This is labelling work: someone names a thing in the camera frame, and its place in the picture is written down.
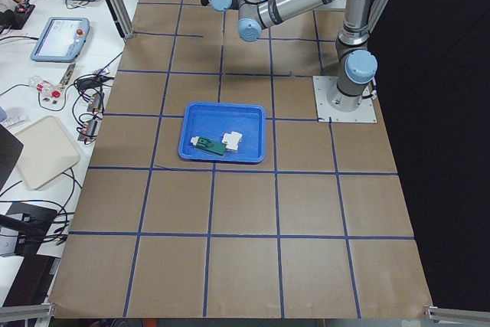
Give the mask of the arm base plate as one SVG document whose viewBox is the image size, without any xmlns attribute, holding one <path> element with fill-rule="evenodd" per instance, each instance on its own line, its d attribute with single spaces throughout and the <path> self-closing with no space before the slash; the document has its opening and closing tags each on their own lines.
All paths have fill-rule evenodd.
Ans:
<svg viewBox="0 0 490 327">
<path fill-rule="evenodd" d="M 376 123 L 374 103 L 368 87 L 359 96 L 345 96 L 336 76 L 314 76 L 313 90 L 321 123 Z"/>
</svg>

